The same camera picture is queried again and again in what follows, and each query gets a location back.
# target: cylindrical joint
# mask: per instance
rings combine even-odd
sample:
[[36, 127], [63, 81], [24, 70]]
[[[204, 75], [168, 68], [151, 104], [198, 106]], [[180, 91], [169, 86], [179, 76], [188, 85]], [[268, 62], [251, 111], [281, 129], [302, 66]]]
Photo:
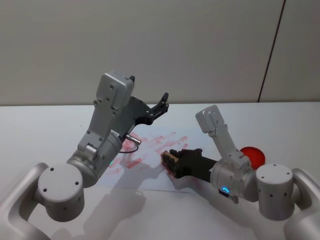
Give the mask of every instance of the cylindrical joint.
[[89, 160], [83, 151], [77, 149], [67, 163], [80, 170], [83, 178], [83, 187], [89, 188], [96, 184], [121, 148], [121, 140], [111, 132], [103, 146], [98, 149], [93, 161]]
[[256, 181], [260, 213], [274, 221], [288, 219], [295, 209], [292, 171], [283, 165], [266, 164], [256, 171]]
[[85, 206], [80, 171], [70, 164], [47, 168], [39, 177], [38, 190], [47, 214], [58, 222], [75, 219]]
[[140, 146], [140, 144], [141, 144], [141, 140], [140, 139], [138, 139], [138, 138], [136, 138], [134, 136], [131, 136], [129, 134], [125, 135], [125, 138], [128, 139], [129, 141], [137, 144], [138, 146]]
[[218, 161], [211, 169], [211, 184], [221, 191], [235, 195], [250, 202], [258, 200], [254, 171], [243, 172], [236, 179], [235, 168], [226, 161]]

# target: blue led light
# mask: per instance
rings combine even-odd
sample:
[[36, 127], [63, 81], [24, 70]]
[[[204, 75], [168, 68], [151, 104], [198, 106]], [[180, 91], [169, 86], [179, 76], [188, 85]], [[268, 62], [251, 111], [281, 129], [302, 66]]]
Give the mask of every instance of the blue led light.
[[221, 190], [222, 191], [224, 191], [225, 193], [229, 193], [229, 189], [227, 188], [227, 187], [225, 187], [225, 186], [223, 186], [222, 188], [221, 188]]

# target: red paint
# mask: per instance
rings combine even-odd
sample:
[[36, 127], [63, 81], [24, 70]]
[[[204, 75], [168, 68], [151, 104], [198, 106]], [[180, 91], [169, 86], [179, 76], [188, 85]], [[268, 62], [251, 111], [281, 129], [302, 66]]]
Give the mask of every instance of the red paint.
[[121, 151], [123, 152], [127, 152], [127, 151], [131, 151], [135, 148], [135, 144], [132, 141], [129, 140], [124, 140], [123, 144], [122, 144], [122, 149]]
[[107, 174], [107, 175], [112, 175], [112, 174], [117, 174], [117, 173], [119, 173], [121, 171], [121, 168], [115, 168], [115, 169], [112, 169], [112, 170], [107, 170], [106, 172], [105, 172], [105, 174]]
[[136, 165], [138, 165], [139, 163], [141, 163], [142, 160], [144, 160], [144, 159], [142, 159], [142, 158], [139, 157], [139, 158], [137, 158], [136, 160], [128, 161], [128, 162], [125, 164], [125, 166], [126, 166], [126, 168], [131, 169], [131, 168], [133, 168], [134, 166], [136, 166]]
[[195, 177], [192, 177], [191, 178], [191, 182], [194, 184], [195, 188], [198, 189], [198, 190], [201, 190], [202, 189], [202, 185], [199, 181], [199, 179], [195, 178]]
[[115, 160], [112, 161], [112, 164], [109, 166], [109, 168], [114, 168], [118, 163], [121, 162], [122, 157], [117, 157]]
[[175, 135], [175, 134], [176, 134], [176, 132], [173, 131], [173, 132], [171, 132], [170, 134], [168, 134], [167, 136], [156, 136], [156, 137], [154, 137], [153, 139], [151, 139], [151, 140], [149, 141], [149, 144], [148, 144], [148, 145], [149, 145], [150, 148], [154, 148], [154, 147], [162, 144], [162, 141], [163, 141], [163, 140], [166, 140], [166, 139], [168, 139], [168, 138], [171, 138], [171, 137], [172, 137], [173, 135]]
[[167, 141], [165, 144], [163, 144], [162, 146], [158, 147], [155, 151], [157, 153], [161, 152], [162, 150], [164, 150], [167, 147], [172, 147], [173, 145], [176, 145], [177, 143], [181, 143], [184, 142], [185, 140], [187, 140], [188, 137], [187, 136], [183, 136], [181, 137], [179, 140], [176, 141]]

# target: cable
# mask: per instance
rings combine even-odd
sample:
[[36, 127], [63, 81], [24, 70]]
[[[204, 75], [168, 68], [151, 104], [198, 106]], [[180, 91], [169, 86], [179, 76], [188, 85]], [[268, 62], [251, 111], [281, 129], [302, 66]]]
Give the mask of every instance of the cable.
[[120, 154], [132, 154], [132, 153], [138, 151], [139, 145], [138, 145], [138, 144], [134, 144], [134, 145], [136, 146], [136, 149], [131, 150], [131, 151], [120, 151], [119, 153], [120, 153]]

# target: black cable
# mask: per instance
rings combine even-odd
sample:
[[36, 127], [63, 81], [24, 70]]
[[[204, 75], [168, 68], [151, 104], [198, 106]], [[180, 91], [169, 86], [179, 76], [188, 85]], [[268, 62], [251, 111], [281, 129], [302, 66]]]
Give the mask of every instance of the black cable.
[[138, 144], [134, 144], [134, 145], [136, 146], [136, 149], [131, 150], [131, 151], [120, 151], [119, 153], [120, 153], [120, 154], [132, 154], [132, 153], [138, 151], [139, 145], [138, 145]]
[[274, 47], [275, 47], [275, 44], [276, 44], [276, 39], [277, 39], [277, 35], [278, 35], [278, 30], [279, 30], [279, 27], [280, 27], [280, 22], [281, 22], [282, 14], [284, 13], [285, 5], [286, 5], [286, 0], [283, 1], [281, 13], [280, 13], [280, 17], [279, 17], [279, 20], [278, 20], [278, 25], [276, 26], [275, 35], [274, 35], [273, 43], [272, 43], [272, 47], [271, 47], [271, 52], [270, 52], [270, 55], [269, 55], [268, 63], [266, 64], [266, 69], [265, 69], [265, 72], [264, 72], [264, 76], [263, 76], [263, 80], [262, 80], [262, 85], [261, 85], [260, 92], [259, 92], [259, 96], [258, 96], [258, 101], [257, 101], [258, 103], [260, 103], [261, 94], [262, 94], [262, 91], [263, 91], [263, 89], [264, 89], [264, 85], [265, 85], [267, 73], [268, 73], [268, 70], [269, 70], [269, 65], [270, 65], [272, 53], [274, 52]]

